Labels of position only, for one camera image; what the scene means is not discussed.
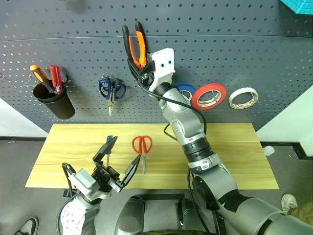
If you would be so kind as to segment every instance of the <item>wooden tabletop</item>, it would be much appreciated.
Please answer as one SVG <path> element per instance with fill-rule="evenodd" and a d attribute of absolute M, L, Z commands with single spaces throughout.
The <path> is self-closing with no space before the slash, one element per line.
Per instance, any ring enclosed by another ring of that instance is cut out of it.
<path fill-rule="evenodd" d="M 181 146 L 163 134 L 165 124 L 54 124 L 26 187 L 67 188 L 61 164 L 76 171 L 94 169 L 92 158 L 108 135 L 118 136 L 110 163 L 121 178 L 137 156 L 135 136 L 149 135 L 153 147 L 127 188 L 187 188 L 187 160 Z M 239 189 L 277 189 L 278 185 L 251 123 L 208 124 L 207 139 L 233 175 Z"/>

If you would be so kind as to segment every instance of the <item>red-handled scissors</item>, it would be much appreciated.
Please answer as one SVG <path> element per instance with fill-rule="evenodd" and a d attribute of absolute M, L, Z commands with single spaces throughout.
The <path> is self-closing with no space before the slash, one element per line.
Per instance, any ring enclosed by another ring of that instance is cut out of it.
<path fill-rule="evenodd" d="M 149 149 L 147 149 L 147 144 L 146 144 L 146 140 L 145 139 L 148 139 L 150 141 Z M 135 141 L 136 140 L 139 140 L 138 148 L 135 147 Z M 141 154 L 140 157 L 141 157 L 141 162 L 142 162 L 142 171 L 143 171 L 143 173 L 145 173 L 145 169 L 146 169 L 146 155 L 147 155 L 147 153 L 149 153 L 150 149 L 152 148 L 152 138 L 150 136 L 136 136 L 133 139 L 132 146 L 133 146 L 133 150 L 136 153 Z"/>

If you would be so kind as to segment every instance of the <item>sneaker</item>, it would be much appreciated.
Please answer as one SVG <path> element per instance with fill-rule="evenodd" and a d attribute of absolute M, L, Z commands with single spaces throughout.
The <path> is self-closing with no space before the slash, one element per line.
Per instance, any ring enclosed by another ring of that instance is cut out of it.
<path fill-rule="evenodd" d="M 285 193 L 282 197 L 283 212 L 288 212 L 290 209 L 294 209 L 297 207 L 298 204 L 296 198 L 290 193 Z"/>
<path fill-rule="evenodd" d="M 29 218 L 22 228 L 18 230 L 14 235 L 36 235 L 38 230 L 38 219 L 37 218 Z"/>

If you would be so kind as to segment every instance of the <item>pliers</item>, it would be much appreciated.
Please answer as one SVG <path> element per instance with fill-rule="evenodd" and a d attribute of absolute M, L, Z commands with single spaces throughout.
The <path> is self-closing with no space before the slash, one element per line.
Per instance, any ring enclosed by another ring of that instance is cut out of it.
<path fill-rule="evenodd" d="M 135 29 L 136 29 L 136 34 L 137 34 L 137 38 L 139 41 L 139 48 L 140 48 L 139 60 L 137 60 L 134 55 L 133 48 L 132 48 L 132 41 L 131 41 L 131 37 L 129 36 L 128 27 L 126 25 L 122 26 L 124 46 L 125 46 L 128 59 L 136 65 L 138 70 L 140 70 L 143 67 L 145 67 L 145 65 L 147 64 L 148 48 L 147 48 L 145 34 L 143 32 L 143 28 L 140 22 L 135 23 Z"/>

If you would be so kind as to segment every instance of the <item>pegboard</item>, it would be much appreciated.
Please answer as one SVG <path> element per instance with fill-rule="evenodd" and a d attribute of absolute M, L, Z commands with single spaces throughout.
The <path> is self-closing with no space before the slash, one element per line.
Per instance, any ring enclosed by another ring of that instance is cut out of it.
<path fill-rule="evenodd" d="M 143 24 L 150 51 L 175 50 L 173 84 L 226 87 L 225 101 L 202 112 L 208 122 L 252 122 L 257 130 L 313 83 L 312 17 L 279 1 L 134 2 L 2 1 L 1 98 L 46 131 L 53 123 L 166 122 L 127 65 L 121 27 L 127 24 L 133 33 L 135 21 Z M 31 64 L 46 73 L 50 64 L 66 69 L 72 118 L 59 120 L 36 100 L 33 87 L 23 86 Z M 103 73 L 127 85 L 112 117 L 98 92 Z M 259 102 L 231 109 L 228 97 L 242 86 L 255 88 Z"/>

